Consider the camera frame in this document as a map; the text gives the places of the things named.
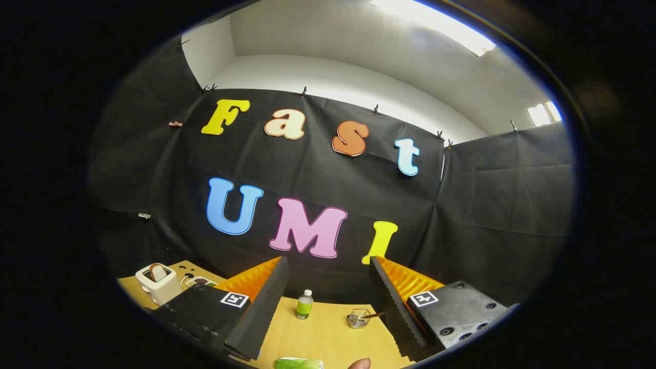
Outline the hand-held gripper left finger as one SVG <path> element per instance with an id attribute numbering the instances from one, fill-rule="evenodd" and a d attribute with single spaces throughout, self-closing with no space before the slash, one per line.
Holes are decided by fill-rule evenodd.
<path id="1" fill-rule="evenodd" d="M 213 357 L 255 360 L 288 280 L 288 259 L 276 257 L 216 286 L 195 283 L 152 317 Z"/>

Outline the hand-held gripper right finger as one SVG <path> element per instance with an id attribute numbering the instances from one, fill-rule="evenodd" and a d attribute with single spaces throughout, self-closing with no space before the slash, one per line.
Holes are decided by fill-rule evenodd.
<path id="1" fill-rule="evenodd" d="M 370 258 L 374 306 L 401 356 L 428 359 L 471 338 L 509 308 L 468 282 L 441 283 L 384 257 Z"/>

